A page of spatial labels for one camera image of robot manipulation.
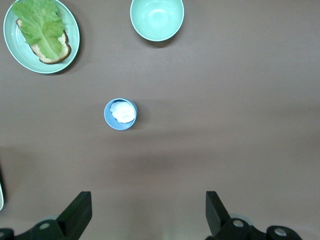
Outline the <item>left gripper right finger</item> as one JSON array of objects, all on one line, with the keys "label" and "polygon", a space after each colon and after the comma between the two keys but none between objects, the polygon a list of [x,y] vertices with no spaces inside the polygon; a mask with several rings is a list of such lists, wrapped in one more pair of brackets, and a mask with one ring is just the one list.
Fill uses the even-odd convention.
[{"label": "left gripper right finger", "polygon": [[266,232],[239,217],[231,217],[215,191],[207,191],[205,216],[211,235],[208,240],[302,240],[292,229],[272,225]]}]

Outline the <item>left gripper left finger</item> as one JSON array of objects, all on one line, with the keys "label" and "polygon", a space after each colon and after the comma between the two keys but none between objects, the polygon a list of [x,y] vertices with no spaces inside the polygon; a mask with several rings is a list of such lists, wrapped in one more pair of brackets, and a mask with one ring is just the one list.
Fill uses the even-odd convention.
[{"label": "left gripper left finger", "polygon": [[2,240],[78,240],[92,219],[92,195],[82,191],[56,218],[37,223],[28,231],[15,235],[11,228],[2,228]]}]

